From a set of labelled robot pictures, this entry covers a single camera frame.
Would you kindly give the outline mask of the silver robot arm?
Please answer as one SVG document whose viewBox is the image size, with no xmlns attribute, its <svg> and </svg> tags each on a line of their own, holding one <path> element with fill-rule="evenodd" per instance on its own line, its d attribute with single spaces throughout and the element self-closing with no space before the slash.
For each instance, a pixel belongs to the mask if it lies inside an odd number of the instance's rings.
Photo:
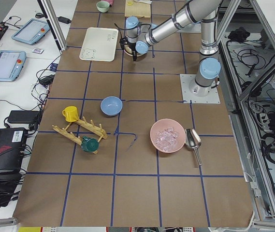
<svg viewBox="0 0 275 232">
<path fill-rule="evenodd" d="M 205 96 L 212 83 L 218 79 L 221 64 L 218 60 L 217 12 L 219 0 L 188 0 L 175 14 L 159 25 L 143 24 L 135 16 L 126 19 L 126 36 L 120 38 L 121 49 L 130 49 L 133 60 L 146 54 L 150 47 L 170 35 L 183 30 L 190 24 L 201 24 L 201 46 L 199 49 L 199 69 L 189 84 L 190 91 L 197 96 Z"/>
</svg>

